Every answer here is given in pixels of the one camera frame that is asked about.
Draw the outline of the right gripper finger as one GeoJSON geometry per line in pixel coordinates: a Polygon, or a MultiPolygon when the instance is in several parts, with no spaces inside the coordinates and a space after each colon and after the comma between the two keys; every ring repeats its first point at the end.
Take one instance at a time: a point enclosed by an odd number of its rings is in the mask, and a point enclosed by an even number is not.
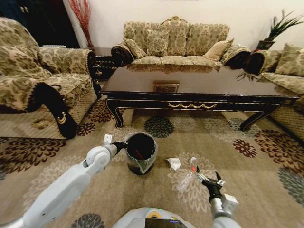
{"type": "Polygon", "coordinates": [[[224,186],[226,182],[221,178],[221,176],[217,171],[216,171],[216,177],[217,177],[217,185],[224,186]]]}
{"type": "Polygon", "coordinates": [[[196,177],[201,183],[207,183],[209,181],[206,176],[200,173],[200,169],[198,166],[196,167],[196,177]]]}

